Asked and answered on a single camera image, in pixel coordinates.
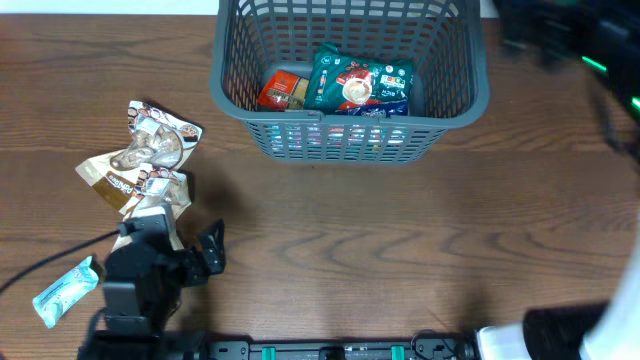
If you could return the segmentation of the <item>colourful tissue pack strip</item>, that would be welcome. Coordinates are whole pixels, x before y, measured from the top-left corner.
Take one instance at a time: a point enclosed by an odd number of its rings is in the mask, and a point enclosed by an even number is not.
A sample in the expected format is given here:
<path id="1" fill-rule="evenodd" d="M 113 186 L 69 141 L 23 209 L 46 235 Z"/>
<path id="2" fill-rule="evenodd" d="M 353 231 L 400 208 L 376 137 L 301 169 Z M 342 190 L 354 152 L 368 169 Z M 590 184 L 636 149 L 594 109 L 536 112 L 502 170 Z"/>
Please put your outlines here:
<path id="1" fill-rule="evenodd" d="M 366 105 L 361 108 L 348 110 L 339 110 L 337 115 L 350 115 L 361 117 L 383 117 L 387 118 L 391 115 L 405 116 L 408 114 L 408 102 L 396 101 L 391 103 L 382 103 L 375 105 Z M 314 153 L 321 150 L 321 145 L 327 143 L 333 151 L 337 151 L 346 142 L 345 146 L 349 152 L 354 152 L 354 147 L 366 144 L 370 152 L 377 152 L 385 138 L 393 146 L 399 146 L 406 135 L 407 130 L 386 130 L 379 126 L 374 126 L 368 130 L 365 125 L 336 125 L 322 130 L 319 126 L 307 126 L 307 138 L 303 138 L 301 126 L 286 125 L 269 125 L 266 127 L 266 135 L 272 144 L 274 152 L 284 150 L 284 141 L 288 142 L 290 150 L 302 150 L 304 147 L 310 149 Z"/>

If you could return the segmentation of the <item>green Nescafe coffee bag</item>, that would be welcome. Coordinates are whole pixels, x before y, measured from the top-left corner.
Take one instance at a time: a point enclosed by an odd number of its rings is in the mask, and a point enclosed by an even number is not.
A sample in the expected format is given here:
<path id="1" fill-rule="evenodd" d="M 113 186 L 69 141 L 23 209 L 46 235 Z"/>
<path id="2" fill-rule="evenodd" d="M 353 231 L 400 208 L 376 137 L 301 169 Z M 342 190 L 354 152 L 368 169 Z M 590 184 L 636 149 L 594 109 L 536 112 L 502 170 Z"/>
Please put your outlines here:
<path id="1" fill-rule="evenodd" d="M 322 44 L 315 55 L 304 108 L 324 114 L 366 105 L 404 101 L 414 79 L 411 60 L 381 63 L 341 54 L 332 43 Z"/>

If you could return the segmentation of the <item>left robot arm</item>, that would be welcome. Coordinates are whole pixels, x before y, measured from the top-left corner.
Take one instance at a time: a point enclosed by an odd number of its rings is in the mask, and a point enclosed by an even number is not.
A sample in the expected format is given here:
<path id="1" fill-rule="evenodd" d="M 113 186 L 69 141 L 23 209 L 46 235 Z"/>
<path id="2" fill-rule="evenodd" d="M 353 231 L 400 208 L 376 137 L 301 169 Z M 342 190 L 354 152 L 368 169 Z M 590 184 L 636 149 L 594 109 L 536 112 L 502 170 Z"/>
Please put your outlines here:
<path id="1" fill-rule="evenodd" d="M 131 218 L 118 225 L 132 242 L 106 259 L 105 307 L 78 350 L 79 360 L 208 359 L 206 335 L 167 333 L 181 290 L 208 283 L 224 272 L 223 220 L 198 235 L 200 245 L 175 250 L 164 215 Z"/>

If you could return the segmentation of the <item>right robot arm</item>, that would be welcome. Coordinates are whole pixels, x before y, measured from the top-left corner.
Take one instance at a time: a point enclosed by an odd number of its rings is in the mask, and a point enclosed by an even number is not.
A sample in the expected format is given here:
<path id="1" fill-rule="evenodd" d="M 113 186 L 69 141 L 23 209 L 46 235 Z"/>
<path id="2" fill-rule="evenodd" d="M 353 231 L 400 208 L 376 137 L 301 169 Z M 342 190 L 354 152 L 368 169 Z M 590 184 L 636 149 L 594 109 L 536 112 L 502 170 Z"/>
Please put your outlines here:
<path id="1" fill-rule="evenodd" d="M 449 239 L 478 359 L 639 355 L 639 5 L 496 1 L 496 96 L 464 151 L 488 206 Z"/>

